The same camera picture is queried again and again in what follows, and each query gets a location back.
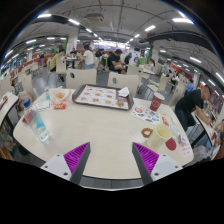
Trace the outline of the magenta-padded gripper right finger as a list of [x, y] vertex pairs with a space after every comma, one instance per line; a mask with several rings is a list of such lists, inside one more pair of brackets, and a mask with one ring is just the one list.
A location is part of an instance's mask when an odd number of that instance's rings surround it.
[[157, 154], [138, 143], [132, 143], [132, 153], [144, 185], [164, 178], [182, 169], [182, 167], [167, 154]]

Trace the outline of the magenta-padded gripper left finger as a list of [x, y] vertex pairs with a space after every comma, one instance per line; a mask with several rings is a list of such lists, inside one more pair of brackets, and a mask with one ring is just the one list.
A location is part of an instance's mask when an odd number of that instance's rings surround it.
[[66, 154], [56, 154], [41, 168], [72, 183], [79, 184], [90, 154], [90, 143], [84, 143]]

